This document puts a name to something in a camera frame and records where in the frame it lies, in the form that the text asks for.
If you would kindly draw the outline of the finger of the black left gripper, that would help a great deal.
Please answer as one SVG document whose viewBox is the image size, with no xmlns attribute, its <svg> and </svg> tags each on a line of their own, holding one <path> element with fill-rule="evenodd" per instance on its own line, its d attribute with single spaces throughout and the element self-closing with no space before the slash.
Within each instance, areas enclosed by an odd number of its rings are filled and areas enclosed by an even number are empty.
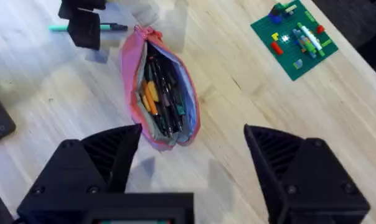
<svg viewBox="0 0 376 224">
<path fill-rule="evenodd" d="M 100 49 L 100 16 L 106 0 L 61 0 L 59 17 L 68 20 L 67 32 L 77 47 Z"/>
</svg>

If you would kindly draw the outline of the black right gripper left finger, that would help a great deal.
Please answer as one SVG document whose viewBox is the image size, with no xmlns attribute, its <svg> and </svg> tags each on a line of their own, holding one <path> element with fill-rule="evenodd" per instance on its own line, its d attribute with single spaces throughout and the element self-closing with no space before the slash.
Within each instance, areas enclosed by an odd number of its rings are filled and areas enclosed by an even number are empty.
<svg viewBox="0 0 376 224">
<path fill-rule="evenodd" d="M 124 193 L 142 130 L 134 124 L 62 141 L 18 206 L 18 222 L 82 223 L 94 206 L 85 197 Z"/>
</svg>

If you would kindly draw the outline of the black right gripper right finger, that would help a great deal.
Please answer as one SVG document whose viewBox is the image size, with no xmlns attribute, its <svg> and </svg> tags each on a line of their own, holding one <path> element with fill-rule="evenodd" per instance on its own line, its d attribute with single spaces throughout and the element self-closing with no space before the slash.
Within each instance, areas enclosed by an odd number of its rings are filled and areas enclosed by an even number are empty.
<svg viewBox="0 0 376 224">
<path fill-rule="evenodd" d="M 361 223 L 370 204 L 325 140 L 246 124 L 269 223 Z"/>
</svg>

